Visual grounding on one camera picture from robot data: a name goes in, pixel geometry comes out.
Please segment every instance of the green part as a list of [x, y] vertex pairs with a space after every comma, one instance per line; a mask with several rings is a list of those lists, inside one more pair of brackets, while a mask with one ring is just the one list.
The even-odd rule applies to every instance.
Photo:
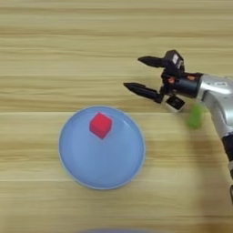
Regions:
[[191, 128], [200, 128], [202, 119], [202, 106], [195, 104], [191, 108], [190, 116], [187, 120], [187, 125]]

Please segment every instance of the robotic arm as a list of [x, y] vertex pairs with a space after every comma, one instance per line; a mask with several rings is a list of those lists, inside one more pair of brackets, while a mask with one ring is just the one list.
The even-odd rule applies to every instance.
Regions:
[[[233, 178], [233, 80], [185, 72], [184, 59], [176, 50], [167, 51], [163, 58], [143, 56], [138, 60], [148, 66], [164, 68], [161, 75], [163, 85], [159, 92], [138, 83], [125, 83], [125, 87], [159, 104], [164, 96], [169, 96], [167, 104], [175, 110], [179, 110], [185, 104], [177, 95], [196, 98], [204, 103], [223, 142], [228, 155], [230, 175]], [[230, 191], [233, 197], [233, 186]]]

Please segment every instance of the red cube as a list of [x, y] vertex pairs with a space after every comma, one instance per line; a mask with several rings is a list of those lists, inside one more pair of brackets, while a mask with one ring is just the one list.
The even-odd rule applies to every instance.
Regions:
[[101, 139], [111, 130], [112, 120], [102, 113], [97, 113], [90, 122], [90, 131]]

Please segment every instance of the light blue plate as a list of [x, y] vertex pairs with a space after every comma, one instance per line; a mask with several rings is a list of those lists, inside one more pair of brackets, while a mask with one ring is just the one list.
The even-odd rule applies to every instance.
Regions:
[[[104, 139], [89, 131], [91, 119], [101, 112], [112, 119]], [[124, 186], [142, 167], [146, 146], [134, 120], [115, 108], [92, 106], [75, 113], [62, 129], [60, 159], [76, 181], [94, 189]]]

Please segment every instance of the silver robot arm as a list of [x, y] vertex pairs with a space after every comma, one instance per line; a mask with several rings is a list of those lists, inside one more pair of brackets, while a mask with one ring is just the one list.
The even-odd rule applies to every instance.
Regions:
[[233, 80], [203, 75], [197, 99], [206, 105], [212, 115], [215, 129], [228, 155], [228, 167], [233, 178]]

